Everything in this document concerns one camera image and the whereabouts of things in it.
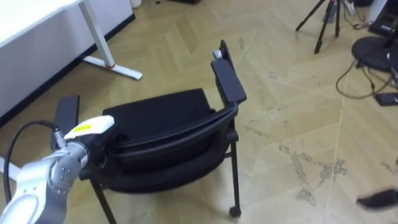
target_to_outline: chair leg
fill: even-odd
[[[238,156],[236,154],[236,142],[231,143],[232,176],[234,185],[235,206],[229,209],[229,215],[233,218],[241,216],[241,202],[239,199],[239,180],[238,180]]]
[[[108,201],[106,201],[106,198],[105,198],[103,190],[101,189],[101,186],[99,184],[97,184],[96,182],[92,181],[91,179],[90,179],[90,182],[94,188],[94,191],[95,191],[95,194],[97,195],[99,203],[101,204],[102,209],[104,210],[106,218],[109,221],[109,224],[116,224],[116,220],[114,219],[114,216],[113,216],[111,208],[109,207]]]

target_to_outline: white desk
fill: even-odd
[[[140,72],[115,64],[90,0],[0,0],[0,48],[58,12],[77,4],[103,59],[87,56],[83,60],[139,80],[142,77]],[[3,168],[4,159],[0,157],[1,172],[3,172]],[[10,164],[9,168],[10,178],[16,180],[20,168],[14,164]]]

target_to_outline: black cable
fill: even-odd
[[[362,56],[361,58],[356,59],[356,60],[353,61],[353,63],[349,66],[349,68],[347,69],[347,71],[346,71],[344,74],[342,74],[342,75],[339,77],[339,79],[337,79],[337,82],[336,82],[335,87],[336,87],[336,90],[338,91],[338,93],[340,93],[341,95],[343,95],[343,96],[345,96],[345,97],[347,97],[347,98],[351,98],[351,99],[354,99],[354,100],[361,100],[361,99],[365,99],[365,98],[367,98],[367,97],[373,96],[373,95],[379,93],[380,91],[383,91],[383,89],[385,89],[385,88],[388,86],[388,84],[389,84],[389,83],[391,82],[391,80],[392,80],[392,75],[390,76],[390,79],[388,79],[388,80],[385,82],[385,84],[384,84],[380,89],[375,90],[376,87],[375,87],[373,81],[368,77],[368,75],[366,74],[364,68],[362,68],[362,72],[364,73],[364,76],[365,76],[365,77],[369,80],[369,82],[371,83],[371,89],[372,89],[372,92],[371,92],[371,93],[366,94],[366,95],[363,95],[363,96],[354,96],[354,95],[349,95],[349,94],[343,93],[343,92],[340,90],[340,88],[338,87],[338,85],[339,85],[341,79],[343,79],[345,76],[347,76],[347,74],[349,74],[349,72],[351,71],[351,69],[354,67],[355,62],[357,62],[357,61],[362,61],[364,58],[366,58],[366,57],[368,57],[368,56],[371,56],[375,51],[378,51],[378,50],[380,50],[380,47],[376,47],[375,49],[373,49],[372,51],[370,51],[370,52],[367,53],[366,55],[364,55],[364,56]]]
[[[397,70],[394,68],[394,66],[392,66],[392,64],[391,64],[391,72],[392,72],[392,76],[393,76],[393,82],[394,82],[394,84],[393,84],[393,86],[394,86],[394,88],[396,88],[396,89],[398,89],[398,72],[397,72]]]
[[[4,193],[6,195],[6,202],[9,203],[11,201],[11,188],[10,188],[10,181],[9,181],[9,164],[11,160],[12,150],[14,149],[15,143],[17,142],[17,138],[21,134],[25,128],[33,125],[39,124],[51,128],[53,132],[59,130],[58,126],[50,121],[45,120],[35,120],[30,121],[27,124],[23,125],[21,128],[18,129],[17,133],[15,134],[14,138],[11,141],[11,144],[7,150],[6,157],[4,158],[4,173],[3,173],[3,184],[4,184]]]
[[[390,77],[390,79],[388,79],[388,81],[386,81],[385,84],[384,84],[382,87],[380,87],[380,89],[375,90],[376,87],[374,86],[374,83],[369,79],[370,82],[371,82],[371,89],[372,89],[372,92],[371,92],[371,93],[368,93],[368,94],[363,95],[363,96],[354,96],[354,95],[349,95],[349,94],[343,93],[343,92],[339,89],[338,84],[339,84],[339,82],[341,81],[341,79],[344,78],[344,77],[351,71],[351,69],[353,68],[355,62],[356,62],[356,60],[350,65],[349,69],[348,69],[342,76],[340,76],[339,79],[337,79],[337,82],[336,82],[336,90],[337,90],[341,95],[343,95],[343,96],[345,96],[345,97],[347,97],[347,98],[350,98],[350,99],[354,99],[354,100],[362,100],[362,99],[365,99],[365,98],[368,98],[368,97],[370,97],[370,96],[373,96],[373,95],[376,95],[376,94],[380,93],[381,91],[383,91],[383,89],[385,89],[385,88],[388,86],[389,82],[391,82],[392,77]]]
[[[353,24],[353,23],[347,18],[347,9],[345,8],[345,6],[344,6],[343,8],[344,8],[344,20],[345,20],[354,30],[361,30],[361,29],[368,28],[368,27],[373,23],[373,21],[366,22],[366,16],[363,16],[363,18],[361,18],[361,17],[359,16],[359,14],[358,14],[358,11],[357,11],[356,7],[354,7],[355,13],[356,13],[358,19],[362,22],[362,24]]]
[[[375,73],[373,73],[371,68],[369,68],[369,67],[368,67],[368,73],[371,74],[373,77],[377,78],[378,80],[384,82],[384,83],[387,82],[387,80],[385,80],[384,78],[381,78],[379,75],[376,75]],[[398,90],[398,87],[396,87],[394,84],[392,84],[392,82],[389,82],[388,86]]]

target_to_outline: herringbone parquet floor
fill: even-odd
[[[53,119],[58,99],[75,93],[81,96],[81,120],[110,106],[189,88],[203,88],[220,109],[210,60],[224,39],[248,95],[237,118],[242,217],[228,218],[233,189],[227,160],[202,180],[170,192],[106,191],[118,222],[398,223],[396,209],[371,213],[355,205],[358,195],[397,183],[398,109],[381,108],[372,98],[349,100],[335,90],[353,60],[352,43],[370,34],[343,21],[336,39],[329,26],[314,55],[326,5],[301,32],[294,29],[315,3],[202,0],[191,6],[143,0],[137,20],[109,45],[118,63],[144,78],[137,82],[83,63],[0,129],[0,146],[5,148],[23,123]],[[359,70],[350,72],[341,88],[357,95],[370,89]],[[32,128],[17,143],[12,161],[22,166],[49,152],[49,133]],[[66,223],[106,223],[87,182],[76,182],[68,207]]]

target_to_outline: chair caster wheel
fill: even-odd
[[[238,218],[241,216],[241,214],[242,214],[242,211],[240,208],[232,207],[229,209],[229,215],[231,215],[231,217],[233,217],[233,218]]]

